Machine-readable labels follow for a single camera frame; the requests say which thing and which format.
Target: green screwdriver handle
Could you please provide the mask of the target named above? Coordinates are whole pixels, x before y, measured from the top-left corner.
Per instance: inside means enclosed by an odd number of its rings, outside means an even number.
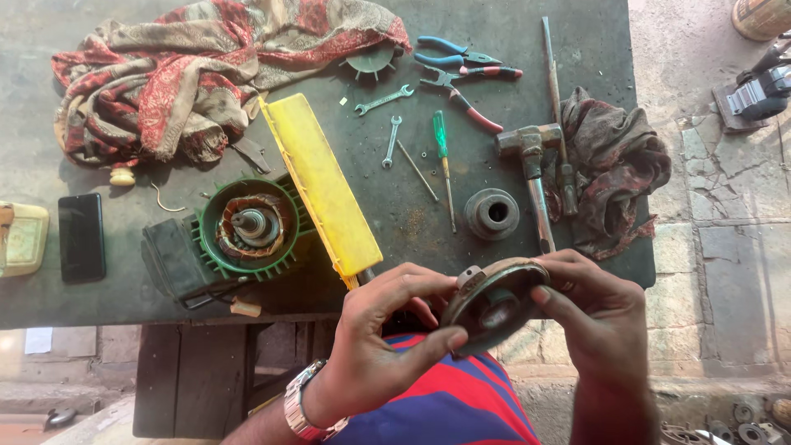
[[[448,156],[448,146],[445,145],[445,118],[442,116],[442,110],[434,112],[434,137],[437,138],[439,145],[440,158]]]

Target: metal watch strap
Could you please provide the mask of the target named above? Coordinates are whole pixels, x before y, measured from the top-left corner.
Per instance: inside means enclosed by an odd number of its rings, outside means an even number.
[[[286,422],[288,422],[291,431],[294,432],[301,439],[306,440],[326,440],[338,434],[346,424],[349,423],[349,417],[341,419],[337,424],[329,428],[317,428],[308,422],[305,418],[305,412],[302,410],[302,388],[327,364],[326,360],[315,360],[310,366],[306,367],[304,371],[299,373],[294,380],[286,387],[286,394],[283,396],[283,408],[286,412]]]

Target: hammer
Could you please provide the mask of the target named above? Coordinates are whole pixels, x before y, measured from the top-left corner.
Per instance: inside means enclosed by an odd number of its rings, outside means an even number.
[[[544,148],[558,147],[563,139],[560,125],[549,124],[523,127],[514,131],[500,133],[494,140],[494,149],[500,158],[519,155],[522,160],[524,179],[528,181],[528,191],[536,217],[539,244],[542,253],[554,252],[554,239],[549,225],[547,201],[544,200],[541,185],[541,155]]]

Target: smartphone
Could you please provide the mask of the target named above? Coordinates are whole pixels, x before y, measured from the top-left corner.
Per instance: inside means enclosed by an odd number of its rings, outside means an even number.
[[[104,278],[104,232],[101,196],[89,193],[58,200],[60,274],[64,283]]]

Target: human hand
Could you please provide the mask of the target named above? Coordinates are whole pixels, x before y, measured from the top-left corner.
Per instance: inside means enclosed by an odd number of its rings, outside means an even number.
[[[379,408],[465,344],[467,331],[459,326],[436,330],[403,353],[380,336],[382,324],[398,309],[412,310],[429,327],[438,327],[423,299],[441,312],[455,290],[455,277],[406,263],[346,294],[332,354],[302,394],[305,418],[329,428]]]
[[[648,333],[642,288],[601,270],[572,249],[534,260],[547,269],[555,288],[575,284],[565,294],[537,287],[531,297],[566,331],[580,382],[612,390],[646,389]]]

